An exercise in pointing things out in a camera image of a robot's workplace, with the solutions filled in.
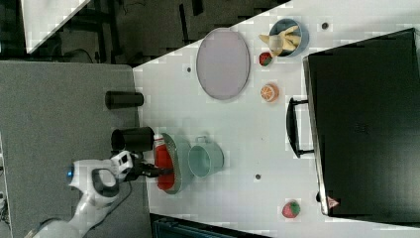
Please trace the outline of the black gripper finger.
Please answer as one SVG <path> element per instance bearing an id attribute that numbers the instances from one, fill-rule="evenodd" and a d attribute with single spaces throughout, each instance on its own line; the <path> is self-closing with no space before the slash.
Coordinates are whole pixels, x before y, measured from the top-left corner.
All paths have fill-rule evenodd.
<path id="1" fill-rule="evenodd" d="M 142 173 L 142 176 L 148 177 L 148 178 L 157 178 L 163 176 L 163 174 L 159 173 Z"/>
<path id="2" fill-rule="evenodd" d="M 143 173 L 173 173 L 173 169 L 166 168 L 145 168 Z"/>

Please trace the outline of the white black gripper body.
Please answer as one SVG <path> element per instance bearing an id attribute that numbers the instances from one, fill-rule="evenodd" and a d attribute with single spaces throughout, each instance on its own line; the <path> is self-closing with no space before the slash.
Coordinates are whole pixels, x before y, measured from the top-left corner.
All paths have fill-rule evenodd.
<path id="1" fill-rule="evenodd" d="M 143 155 L 121 151 L 113 155 L 110 160 L 112 163 L 112 172 L 117 181 L 131 181 L 139 177 L 138 170 L 140 169 L 140 162 L 143 160 Z"/>

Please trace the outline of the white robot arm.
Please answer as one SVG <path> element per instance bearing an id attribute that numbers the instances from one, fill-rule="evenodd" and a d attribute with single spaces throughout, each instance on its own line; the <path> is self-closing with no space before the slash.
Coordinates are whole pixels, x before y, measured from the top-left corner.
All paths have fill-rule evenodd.
<path id="1" fill-rule="evenodd" d="M 74 215 L 69 221 L 50 218 L 31 230 L 25 238 L 83 238 L 111 212 L 119 198 L 120 183 L 139 176 L 158 178 L 173 169 L 158 168 L 129 151 L 120 151 L 107 160 L 81 160 L 71 164 L 69 186 L 81 192 Z"/>

